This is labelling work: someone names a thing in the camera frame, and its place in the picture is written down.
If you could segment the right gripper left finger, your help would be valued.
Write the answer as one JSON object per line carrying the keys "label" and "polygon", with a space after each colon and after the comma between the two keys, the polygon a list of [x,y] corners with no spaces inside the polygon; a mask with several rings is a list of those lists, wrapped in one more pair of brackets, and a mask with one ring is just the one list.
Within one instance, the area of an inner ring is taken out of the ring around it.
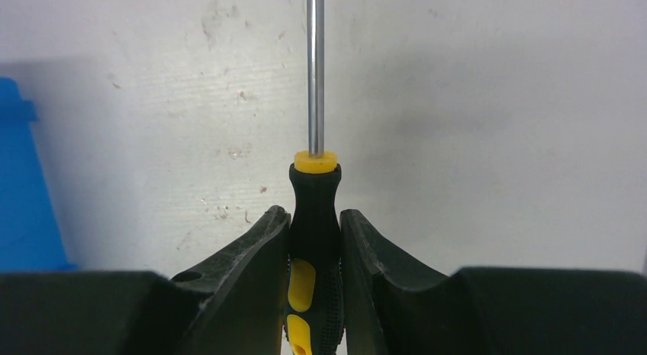
{"label": "right gripper left finger", "polygon": [[290,216],[273,206],[225,248],[152,271],[4,273],[3,354],[278,354]]}

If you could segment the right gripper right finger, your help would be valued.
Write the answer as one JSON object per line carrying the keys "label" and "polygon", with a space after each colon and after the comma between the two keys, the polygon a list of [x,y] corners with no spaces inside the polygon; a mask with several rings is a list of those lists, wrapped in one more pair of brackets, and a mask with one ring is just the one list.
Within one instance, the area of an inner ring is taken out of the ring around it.
{"label": "right gripper right finger", "polygon": [[444,275],[340,215],[350,354],[644,354],[638,273],[463,267]]}

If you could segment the black yellow screwdriver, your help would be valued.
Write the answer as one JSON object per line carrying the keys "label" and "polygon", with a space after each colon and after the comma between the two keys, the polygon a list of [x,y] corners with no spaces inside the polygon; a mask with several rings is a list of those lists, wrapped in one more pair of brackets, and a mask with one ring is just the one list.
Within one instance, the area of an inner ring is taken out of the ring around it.
{"label": "black yellow screwdriver", "polygon": [[286,337],[294,354],[335,354],[344,331],[341,233],[336,191],[342,177],[324,148],[324,0],[306,0],[308,148],[289,178],[295,214],[288,232]]}

